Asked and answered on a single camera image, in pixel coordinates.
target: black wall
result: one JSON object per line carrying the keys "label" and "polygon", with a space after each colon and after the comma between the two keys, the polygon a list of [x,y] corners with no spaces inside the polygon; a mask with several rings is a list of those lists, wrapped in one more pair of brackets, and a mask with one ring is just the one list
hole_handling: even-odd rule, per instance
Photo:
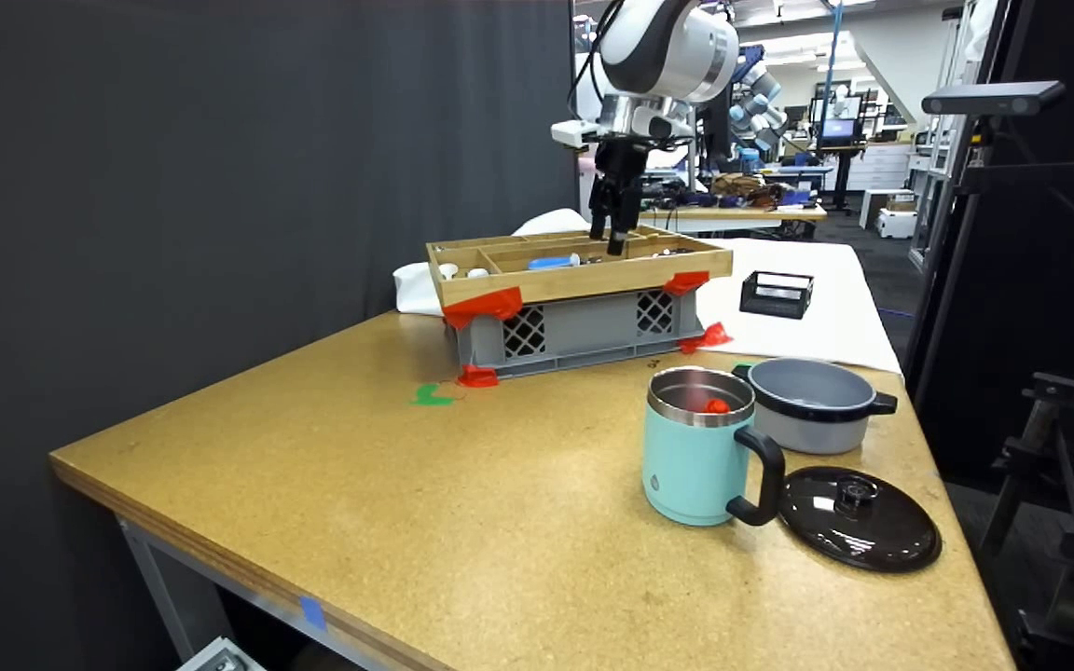
{"label": "black wall", "polygon": [[167,666],[43,456],[573,205],[560,0],[0,0],[0,666]]}
{"label": "black wall", "polygon": [[998,43],[996,82],[1067,89],[1045,114],[984,120],[984,162],[1070,166],[963,195],[948,221],[948,292],[908,392],[942,478],[982,489],[1003,478],[991,463],[1023,431],[1030,376],[1074,376],[1074,2],[1015,0]]}

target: black stand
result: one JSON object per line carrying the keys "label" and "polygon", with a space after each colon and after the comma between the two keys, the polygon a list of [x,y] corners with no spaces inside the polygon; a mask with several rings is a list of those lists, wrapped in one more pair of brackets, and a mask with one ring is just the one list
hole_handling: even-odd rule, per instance
{"label": "black stand", "polygon": [[858,157],[861,147],[858,147],[858,145],[846,145],[846,147],[832,147],[832,151],[835,151],[835,197],[832,197],[832,207],[835,207],[835,211],[846,211],[851,157]]}
{"label": "black stand", "polygon": [[621,252],[627,232],[638,226],[646,157],[646,141],[632,137],[602,137],[597,147],[601,173],[587,190],[587,238],[607,232],[607,252]]}

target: pot lid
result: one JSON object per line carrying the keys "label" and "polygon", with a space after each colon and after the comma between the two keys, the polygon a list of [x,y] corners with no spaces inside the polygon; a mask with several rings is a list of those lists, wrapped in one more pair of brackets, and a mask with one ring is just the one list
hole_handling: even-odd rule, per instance
{"label": "pot lid", "polygon": [[806,356],[766,356],[753,364],[750,382],[770,410],[846,415],[863,416],[876,392],[858,374]]}
{"label": "pot lid", "polygon": [[858,468],[793,468],[778,514],[790,535],[858,569],[921,569],[942,547],[934,521],[901,489]]}

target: pot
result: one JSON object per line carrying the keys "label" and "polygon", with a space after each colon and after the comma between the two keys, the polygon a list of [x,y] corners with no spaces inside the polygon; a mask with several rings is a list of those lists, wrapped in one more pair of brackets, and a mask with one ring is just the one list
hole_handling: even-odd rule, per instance
{"label": "pot", "polygon": [[735,364],[755,392],[753,431],[786,452],[841,456],[861,447],[873,415],[894,415],[899,398],[851,369],[807,356]]}

